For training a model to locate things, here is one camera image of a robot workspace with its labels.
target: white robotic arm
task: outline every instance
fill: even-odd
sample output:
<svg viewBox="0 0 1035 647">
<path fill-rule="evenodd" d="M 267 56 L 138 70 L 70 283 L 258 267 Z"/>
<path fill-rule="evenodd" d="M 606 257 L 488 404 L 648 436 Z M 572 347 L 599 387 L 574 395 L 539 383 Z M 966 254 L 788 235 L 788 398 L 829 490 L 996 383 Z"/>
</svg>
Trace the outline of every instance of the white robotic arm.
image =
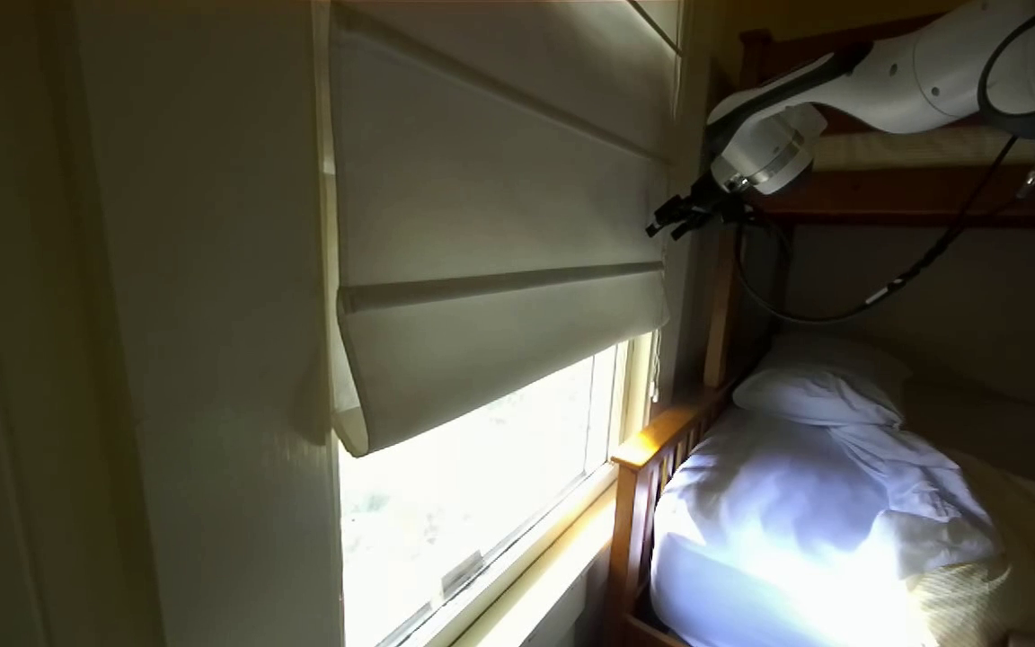
<svg viewBox="0 0 1035 647">
<path fill-rule="evenodd" d="M 919 31 L 826 53 L 769 86 L 717 103 L 705 128 L 705 177 L 691 196 L 657 208 L 652 235 L 736 212 L 742 195 L 794 183 L 826 128 L 812 103 L 884 133 L 924 133 L 985 116 L 1035 138 L 1035 0 L 969 0 Z"/>
</svg>

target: window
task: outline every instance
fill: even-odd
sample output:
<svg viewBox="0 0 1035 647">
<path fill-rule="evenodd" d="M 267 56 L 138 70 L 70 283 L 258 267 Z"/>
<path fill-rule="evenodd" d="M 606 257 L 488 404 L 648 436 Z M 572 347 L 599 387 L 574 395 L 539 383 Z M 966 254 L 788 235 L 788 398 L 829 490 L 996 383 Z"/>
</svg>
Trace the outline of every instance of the window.
<svg viewBox="0 0 1035 647">
<path fill-rule="evenodd" d="M 399 642 L 606 460 L 627 345 L 415 443 L 339 453 L 344 642 Z"/>
</svg>

